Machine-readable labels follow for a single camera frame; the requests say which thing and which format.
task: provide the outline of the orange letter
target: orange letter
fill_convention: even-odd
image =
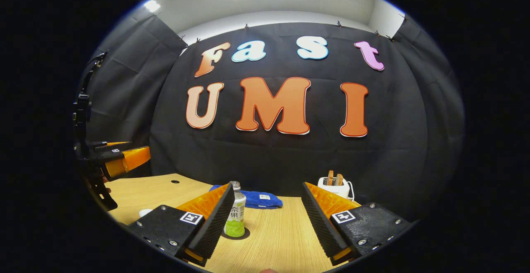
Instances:
[[[340,128],[340,134],[347,137],[367,135],[368,128],[364,125],[364,97],[368,89],[352,82],[345,82],[340,88],[346,93],[346,120]]]
[[[214,66],[212,66],[212,61],[214,61],[214,63],[217,63],[223,55],[223,52],[221,50],[227,50],[229,48],[230,43],[225,42],[219,46],[216,46],[203,52],[202,61],[200,63],[199,70],[195,73],[195,77],[210,73],[214,69]]]
[[[240,84],[245,89],[245,97],[241,120],[235,124],[237,129],[254,131],[258,128],[259,124],[254,120],[256,109],[263,128],[269,131],[283,109],[278,131],[293,135],[309,133],[309,125],[305,122],[305,93],[311,85],[308,79],[287,78],[274,97],[261,77],[249,77]]]
[[[193,87],[188,90],[188,106],[186,107],[186,121],[193,128],[203,129],[210,126],[215,119],[215,113],[217,112],[217,99],[219,98],[219,91],[223,89],[225,85],[222,82],[216,82],[210,84],[208,92],[210,97],[208,98],[208,108],[204,116],[197,116],[197,103],[199,103],[199,95],[202,93],[202,87]]]

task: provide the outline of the letter m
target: letter m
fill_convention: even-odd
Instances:
[[[245,89],[243,112],[236,128],[243,131],[257,130],[259,124],[254,120],[254,111],[269,131],[276,118],[283,110],[282,121],[278,124],[278,131],[286,134],[304,135],[309,133],[309,125],[305,122],[305,94],[311,82],[306,78],[291,77],[273,96],[267,83],[261,77],[249,77],[241,80]]]

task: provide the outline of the blue towel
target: blue towel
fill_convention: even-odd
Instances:
[[[214,185],[210,191],[221,187],[221,185]],[[281,208],[284,205],[284,202],[276,197],[274,194],[267,192],[257,192],[257,191],[244,191],[241,190],[241,193],[246,196],[245,207],[254,208],[254,209],[276,209]]]

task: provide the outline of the bottle label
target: bottle label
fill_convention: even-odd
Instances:
[[[241,237],[245,234],[243,215],[245,211],[246,198],[236,200],[232,206],[229,218],[225,225],[225,234],[229,237]]]

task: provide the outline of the pink letter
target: pink letter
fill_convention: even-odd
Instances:
[[[375,54],[379,54],[377,52],[377,49],[370,47],[370,44],[366,41],[357,42],[354,43],[356,48],[361,49],[361,53],[363,54],[363,58],[365,59],[365,62],[372,67],[375,70],[382,71],[385,69],[385,66],[383,63],[377,62],[375,59]]]

